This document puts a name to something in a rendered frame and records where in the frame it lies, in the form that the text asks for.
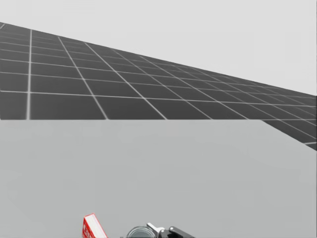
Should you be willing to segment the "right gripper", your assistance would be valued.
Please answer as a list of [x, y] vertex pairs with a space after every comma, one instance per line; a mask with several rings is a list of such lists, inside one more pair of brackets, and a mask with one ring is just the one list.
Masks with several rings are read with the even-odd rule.
[[150, 228], [155, 235], [158, 235], [158, 238], [196, 238], [175, 226], [172, 226], [169, 229], [156, 227], [152, 223], [147, 223], [146, 226]]

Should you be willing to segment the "red and white carton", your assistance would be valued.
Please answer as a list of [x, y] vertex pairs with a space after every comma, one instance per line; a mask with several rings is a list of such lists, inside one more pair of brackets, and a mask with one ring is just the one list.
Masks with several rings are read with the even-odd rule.
[[84, 216], [82, 238], [108, 238], [94, 213]]

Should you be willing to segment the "blue flat can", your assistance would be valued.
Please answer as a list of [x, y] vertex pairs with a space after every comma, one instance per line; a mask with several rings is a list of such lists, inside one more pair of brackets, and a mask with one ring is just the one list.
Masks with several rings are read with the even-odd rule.
[[157, 236], [146, 226], [136, 226], [127, 233], [126, 238], [157, 238]]

